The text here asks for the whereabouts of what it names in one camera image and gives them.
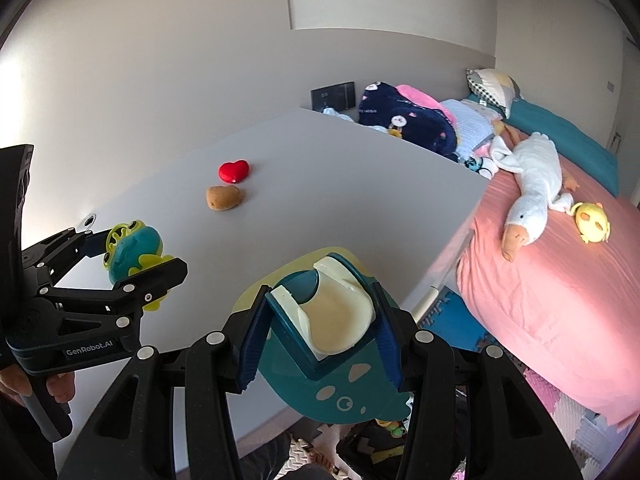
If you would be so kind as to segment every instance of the gray table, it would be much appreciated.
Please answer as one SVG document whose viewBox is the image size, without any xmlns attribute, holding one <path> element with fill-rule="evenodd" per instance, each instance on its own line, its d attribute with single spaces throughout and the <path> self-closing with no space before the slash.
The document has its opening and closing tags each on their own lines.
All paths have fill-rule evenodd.
<svg viewBox="0 0 640 480">
<path fill-rule="evenodd" d="M 244 158 L 247 197 L 209 210 L 205 190 L 218 167 Z M 165 253 L 188 263 L 185 282 L 145 314 L 141 340 L 160 351 L 220 329 L 238 296 L 283 264 L 319 248 L 345 247 L 402 308 L 413 310 L 455 264 L 487 181 L 434 153 L 370 128 L 308 110 L 231 134 L 166 167 L 98 209 L 94 231 L 141 219 L 158 229 Z M 110 287 L 99 258 L 60 286 Z M 78 372 L 74 434 L 124 363 Z M 175 413 L 177 468 L 187 465 L 182 394 Z M 241 454 L 299 415 L 258 378 L 229 408 Z"/>
</svg>

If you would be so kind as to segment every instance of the brown potato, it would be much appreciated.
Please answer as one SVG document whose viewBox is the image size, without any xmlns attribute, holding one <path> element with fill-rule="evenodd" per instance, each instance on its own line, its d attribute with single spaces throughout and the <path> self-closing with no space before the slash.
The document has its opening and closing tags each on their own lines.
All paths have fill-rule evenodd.
<svg viewBox="0 0 640 480">
<path fill-rule="evenodd" d="M 211 186 L 207 189 L 207 205 L 214 211 L 225 211 L 241 203 L 243 195 L 236 186 Z"/>
</svg>

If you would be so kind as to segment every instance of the yellow chick plush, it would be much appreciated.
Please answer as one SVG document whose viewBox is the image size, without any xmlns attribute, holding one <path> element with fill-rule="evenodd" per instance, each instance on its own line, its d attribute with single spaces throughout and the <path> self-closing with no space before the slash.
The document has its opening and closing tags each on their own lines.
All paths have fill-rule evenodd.
<svg viewBox="0 0 640 480">
<path fill-rule="evenodd" d="M 570 215 L 580 231 L 580 238 L 586 244 L 609 239 L 611 225 L 600 202 L 577 202 L 571 208 Z"/>
</svg>

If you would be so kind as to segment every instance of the bolt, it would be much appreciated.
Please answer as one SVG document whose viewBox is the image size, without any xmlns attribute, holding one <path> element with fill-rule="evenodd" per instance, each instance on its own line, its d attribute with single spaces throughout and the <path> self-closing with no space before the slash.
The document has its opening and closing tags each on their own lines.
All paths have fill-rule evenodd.
<svg viewBox="0 0 640 480">
<path fill-rule="evenodd" d="M 219 345 L 225 340 L 225 335 L 222 332 L 211 332 L 207 335 L 207 343 L 210 345 Z"/>
<path fill-rule="evenodd" d="M 499 346 L 496 345 L 489 345 L 486 348 L 486 354 L 489 357 L 493 357 L 494 359 L 499 359 L 500 357 L 502 357 L 502 354 L 504 352 L 502 352 L 502 348 L 500 348 Z"/>
<path fill-rule="evenodd" d="M 154 348 L 152 346 L 143 346 L 138 353 L 138 359 L 149 359 L 154 354 Z"/>
<path fill-rule="evenodd" d="M 415 333 L 415 340 L 420 343 L 430 343 L 433 339 L 433 334 L 428 330 L 418 330 L 418 332 Z"/>
</svg>

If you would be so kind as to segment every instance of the red heart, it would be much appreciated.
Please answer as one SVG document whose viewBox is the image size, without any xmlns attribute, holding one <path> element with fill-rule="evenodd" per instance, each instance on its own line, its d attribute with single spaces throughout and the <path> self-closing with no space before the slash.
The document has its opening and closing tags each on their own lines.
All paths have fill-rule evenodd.
<svg viewBox="0 0 640 480">
<path fill-rule="evenodd" d="M 236 160 L 235 162 L 225 162 L 218 168 L 220 180 L 228 184 L 242 182 L 249 174 L 249 163 L 246 160 Z"/>
</svg>

